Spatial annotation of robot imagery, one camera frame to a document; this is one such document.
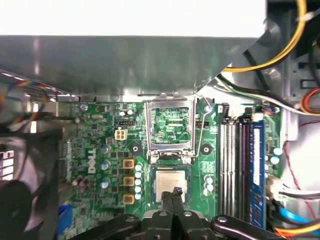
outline capacitor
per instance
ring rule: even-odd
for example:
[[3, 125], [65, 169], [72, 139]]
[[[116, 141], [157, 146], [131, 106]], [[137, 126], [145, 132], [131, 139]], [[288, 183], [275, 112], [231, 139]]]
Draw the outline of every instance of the capacitor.
[[81, 187], [81, 188], [79, 188], [79, 193], [80, 194], [85, 194], [88, 190], [89, 190], [88, 186]]
[[135, 176], [136, 179], [139, 179], [142, 176], [142, 172], [141, 171], [136, 171], [134, 176]]
[[134, 114], [134, 111], [132, 111], [131, 109], [129, 109], [129, 110], [126, 112], [126, 114], [128, 114], [128, 115], [133, 115], [133, 114]]
[[137, 165], [135, 165], [134, 169], [136, 171], [141, 171], [142, 170], [142, 165], [138, 163]]
[[83, 187], [87, 186], [88, 183], [89, 183], [89, 179], [88, 179], [87, 177], [85, 177], [85, 178], [82, 179], [82, 181], [79, 183], [79, 186], [83, 188]]
[[101, 163], [101, 169], [102, 170], [107, 170], [108, 169], [108, 167], [110, 166], [110, 162], [109, 161], [103, 161], [102, 163]]
[[135, 187], [134, 187], [134, 192], [135, 192], [135, 193], [140, 193], [141, 190], [142, 190], [142, 188], [141, 188], [140, 186], [135, 186]]
[[140, 200], [141, 197], [142, 197], [141, 193], [136, 193], [136, 194], [134, 195], [135, 200]]
[[270, 162], [274, 165], [278, 164], [280, 162], [280, 159], [277, 156], [273, 156], [270, 158]]
[[204, 181], [207, 183], [207, 184], [213, 184], [214, 183], [214, 180], [211, 176], [209, 175], [205, 175], [204, 176]]
[[135, 181], [134, 181], [134, 184], [135, 185], [141, 185], [141, 179], [140, 178], [137, 178]]
[[214, 186], [212, 184], [208, 184], [206, 189], [211, 193], [214, 190]]
[[272, 153], [277, 156], [280, 156], [284, 152], [281, 147], [272, 147], [271, 150]]
[[82, 176], [77, 176], [76, 179], [72, 181], [72, 185], [75, 187], [78, 186], [81, 180], [82, 180]]
[[109, 148], [106, 145], [100, 147], [100, 152], [102, 154], [107, 154], [109, 152]]
[[87, 110], [88, 110], [88, 105], [87, 105], [87, 104], [81, 104], [81, 105], [80, 105], [80, 109], [81, 109], [82, 111], [87, 111]]
[[203, 195], [206, 196], [206, 197], [208, 197], [208, 189], [205, 188], [205, 189], [203, 190]]
[[106, 189], [106, 188], [109, 186], [109, 180], [108, 180], [108, 178], [102, 179], [100, 185], [101, 185], [101, 188], [102, 188], [102, 189]]

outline chip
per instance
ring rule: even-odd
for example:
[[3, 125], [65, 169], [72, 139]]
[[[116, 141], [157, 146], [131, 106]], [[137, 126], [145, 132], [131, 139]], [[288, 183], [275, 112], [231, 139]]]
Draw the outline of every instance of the chip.
[[182, 188], [182, 202], [186, 200], [188, 181], [186, 172], [180, 170], [157, 170], [155, 172], [154, 193], [155, 201], [161, 202], [162, 192], [172, 192], [174, 188]]
[[123, 195], [123, 204], [132, 205], [135, 203], [135, 196], [133, 193], [125, 193]]
[[122, 167], [124, 169], [133, 169], [135, 168], [135, 160], [133, 158], [124, 159], [122, 162]]
[[106, 106], [97, 106], [96, 109], [99, 112], [106, 112], [107, 111], [107, 107]]
[[80, 209], [80, 215], [87, 215], [87, 209], [85, 208], [85, 207], [82, 207], [81, 209]]
[[125, 176], [123, 178], [123, 186], [132, 187], [135, 185], [135, 177], [134, 176]]

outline red cable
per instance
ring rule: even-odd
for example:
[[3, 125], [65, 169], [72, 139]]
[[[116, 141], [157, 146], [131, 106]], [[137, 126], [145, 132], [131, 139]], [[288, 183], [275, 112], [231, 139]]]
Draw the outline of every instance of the red cable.
[[[310, 122], [303, 123], [303, 124], [301, 124], [301, 125], [299, 126], [299, 128], [304, 127], [304, 126], [309, 125], [309, 124], [317, 124], [317, 123], [320, 123], [320, 120], [310, 121]], [[283, 144], [284, 157], [285, 157], [286, 162], [287, 162], [287, 164], [288, 164], [288, 167], [289, 167], [289, 170], [290, 170], [290, 173], [291, 173], [291, 175], [292, 175], [293, 182], [294, 182], [296, 188], [299, 189], [299, 190], [301, 190], [301, 188], [300, 188], [300, 186], [299, 186], [299, 183], [298, 183], [298, 180], [297, 180], [297, 178], [296, 178], [296, 176], [295, 176], [295, 174], [294, 174], [294, 171], [292, 170], [292, 167], [291, 167], [290, 158], [289, 158], [289, 154], [288, 154], [288, 151], [287, 151], [287, 145], [288, 145], [288, 141], [286, 141], [286, 142]], [[310, 204], [309, 204], [307, 201], [306, 201], [305, 203], [306, 203], [306, 206], [307, 206], [307, 208], [309, 209], [312, 217], [313, 217], [314, 219], [317, 219], [317, 216], [316, 216], [315, 212], [313, 211], [312, 207], [310, 206]]]

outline metal bracket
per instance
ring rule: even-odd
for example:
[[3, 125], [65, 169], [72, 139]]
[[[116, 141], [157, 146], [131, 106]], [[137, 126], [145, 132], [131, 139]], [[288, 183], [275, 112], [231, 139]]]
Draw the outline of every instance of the metal bracket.
[[[187, 131], [191, 136], [190, 141], [176, 144], [156, 144], [151, 138], [155, 133], [152, 120], [152, 109], [166, 108], [188, 108], [188, 124]], [[179, 93], [175, 92], [172, 97], [161, 93], [156, 99], [145, 103], [145, 118], [146, 118], [146, 135], [147, 135], [147, 155], [151, 164], [156, 164], [161, 156], [176, 155], [183, 164], [191, 164], [192, 157], [195, 156], [195, 120], [196, 116], [196, 101], [188, 100]]]

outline black cable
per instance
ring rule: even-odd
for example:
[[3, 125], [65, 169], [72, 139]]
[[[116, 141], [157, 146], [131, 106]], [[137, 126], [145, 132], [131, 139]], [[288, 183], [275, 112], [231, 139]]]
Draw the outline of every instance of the black cable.
[[235, 90], [239, 91], [239, 92], [243, 92], [243, 93], [248, 93], [248, 94], [256, 94], [256, 95], [262, 95], [262, 96], [266, 96], [272, 99], [277, 100], [278, 102], [290, 107], [290, 108], [294, 108], [294, 106], [292, 104], [290, 104], [289, 102], [285, 101], [284, 99], [282, 99], [280, 96], [269, 92], [269, 91], [263, 91], [263, 90], [258, 90], [258, 89], [251, 89], [251, 88], [246, 88], [246, 87], [241, 87], [241, 86], [237, 86], [235, 84], [233, 84], [232, 82], [230, 82], [228, 79], [226, 79], [224, 76], [222, 76], [222, 74], [218, 74], [216, 76], [220, 81], [226, 83], [227, 85], [233, 87]]
[[320, 88], [320, 76], [317, 74], [317, 63], [314, 55], [314, 45], [317, 44], [317, 40], [319, 39], [320, 36], [318, 36], [314, 41], [312, 41], [311, 47], [309, 49], [309, 54], [308, 54], [308, 66], [311, 72], [312, 77], [314, 78], [316, 84]]
[[292, 194], [287, 192], [279, 192], [279, 194], [285, 195], [289, 198], [295, 198], [295, 199], [303, 199], [303, 200], [318, 200], [320, 199], [320, 193], [314, 193], [314, 194]]
[[[254, 57], [251, 55], [251, 53], [249, 52], [249, 50], [246, 50], [244, 53], [243, 53], [245, 59], [248, 61], [248, 63], [251, 65], [251, 66], [257, 66], [257, 62], [256, 60], [254, 59]], [[256, 70], [255, 71], [256, 75], [258, 76], [258, 79], [260, 80], [260, 83], [262, 85], [262, 88], [263, 90], [265, 91], [270, 91], [270, 88], [268, 87], [268, 84], [267, 84], [267, 81], [263, 75], [263, 73], [260, 71], [260, 70]]]

